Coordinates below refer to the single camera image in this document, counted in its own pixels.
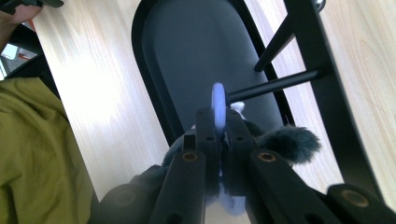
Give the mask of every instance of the brass rivet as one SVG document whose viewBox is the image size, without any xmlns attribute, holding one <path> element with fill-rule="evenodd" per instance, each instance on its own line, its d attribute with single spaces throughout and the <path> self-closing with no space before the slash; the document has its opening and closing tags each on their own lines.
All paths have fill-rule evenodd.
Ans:
<svg viewBox="0 0 396 224">
<path fill-rule="evenodd" d="M 275 160 L 276 160 L 276 157 L 275 157 L 273 154 L 263 152 L 263 153 L 260 153 L 260 154 L 259 154 L 259 159 L 260 159 L 261 161 L 268 161 L 268 162 L 271 162 L 271 161 L 275 161 Z"/>
<path fill-rule="evenodd" d="M 347 202 L 358 207 L 367 207 L 370 204 L 364 195 L 350 189 L 344 189 L 341 191 L 341 195 Z"/>
<path fill-rule="evenodd" d="M 198 155 L 196 153 L 187 152 L 183 154 L 184 161 L 196 161 L 198 160 Z"/>
</svg>

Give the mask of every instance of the metal grommet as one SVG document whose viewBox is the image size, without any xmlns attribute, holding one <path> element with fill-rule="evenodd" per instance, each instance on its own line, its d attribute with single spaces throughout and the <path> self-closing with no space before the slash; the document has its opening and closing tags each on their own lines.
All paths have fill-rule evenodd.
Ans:
<svg viewBox="0 0 396 224">
<path fill-rule="evenodd" d="M 260 153 L 260 154 L 259 154 L 259 159 L 260 159 L 261 161 L 272 162 L 272 161 L 275 161 L 275 160 L 276 160 L 276 157 L 275 157 L 273 154 L 263 152 L 263 153 Z"/>
<path fill-rule="evenodd" d="M 326 6 L 326 0 L 316 0 L 315 4 L 317 6 L 318 12 L 320 12 Z"/>
<path fill-rule="evenodd" d="M 184 161 L 196 161 L 198 160 L 198 155 L 193 152 L 184 153 L 182 156 Z"/>
<path fill-rule="evenodd" d="M 343 196 L 343 198 L 358 207 L 367 207 L 370 205 L 369 200 L 362 194 L 350 190 L 350 189 L 344 189 L 341 191 L 341 195 Z"/>
</svg>

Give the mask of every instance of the green cloth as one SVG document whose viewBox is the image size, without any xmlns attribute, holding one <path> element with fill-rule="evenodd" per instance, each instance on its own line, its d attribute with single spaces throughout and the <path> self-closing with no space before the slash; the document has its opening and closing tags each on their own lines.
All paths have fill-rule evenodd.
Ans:
<svg viewBox="0 0 396 224">
<path fill-rule="evenodd" d="M 61 101 L 37 78 L 0 82 L 0 223 L 87 223 L 93 187 Z"/>
</svg>

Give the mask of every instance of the gray fluffy tuft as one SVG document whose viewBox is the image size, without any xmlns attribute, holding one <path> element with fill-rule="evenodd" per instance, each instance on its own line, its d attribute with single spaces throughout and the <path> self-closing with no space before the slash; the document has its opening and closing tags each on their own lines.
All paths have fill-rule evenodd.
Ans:
<svg viewBox="0 0 396 224">
<path fill-rule="evenodd" d="M 291 126 L 259 136 L 256 142 L 259 148 L 275 151 L 293 163 L 310 162 L 320 150 L 318 138 L 313 133 Z"/>
</svg>

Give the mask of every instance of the light wooden surface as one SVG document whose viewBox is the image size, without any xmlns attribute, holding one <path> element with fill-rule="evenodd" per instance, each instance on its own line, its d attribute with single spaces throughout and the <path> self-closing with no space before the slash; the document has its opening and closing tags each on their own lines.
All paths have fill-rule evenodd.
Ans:
<svg viewBox="0 0 396 224">
<path fill-rule="evenodd" d="M 247 4 L 268 43 L 285 15 L 282 1 L 249 0 Z M 138 0 L 68 0 L 59 9 L 45 8 L 35 19 L 100 199 L 111 188 L 159 163 L 167 149 L 134 61 L 130 35 L 137 5 Z M 361 138 L 373 155 L 370 159 L 378 183 L 395 209 L 394 5 L 392 0 L 329 0 L 321 18 Z M 274 63 L 281 76 L 304 70 L 295 42 Z M 297 124 L 313 131 L 323 145 L 311 164 L 295 169 L 308 185 L 325 191 L 342 178 L 310 86 L 290 88 L 286 94 Z M 218 210 L 214 211 L 207 214 L 215 217 Z"/>
</svg>

